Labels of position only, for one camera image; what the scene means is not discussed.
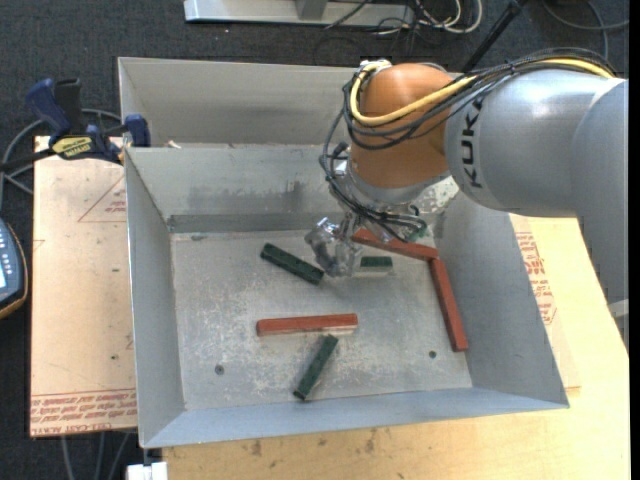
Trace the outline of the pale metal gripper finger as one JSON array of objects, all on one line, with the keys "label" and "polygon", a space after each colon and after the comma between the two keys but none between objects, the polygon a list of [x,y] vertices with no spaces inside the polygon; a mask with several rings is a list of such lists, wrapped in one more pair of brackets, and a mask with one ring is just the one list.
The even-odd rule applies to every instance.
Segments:
[{"label": "pale metal gripper finger", "polygon": [[315,261],[331,277],[341,275],[336,256],[329,252],[329,246],[336,241],[336,232],[337,226],[324,217],[304,237],[304,241],[313,250]]},{"label": "pale metal gripper finger", "polygon": [[362,246],[351,239],[339,240],[336,245],[336,268],[339,275],[352,275],[357,260],[362,255]]}]

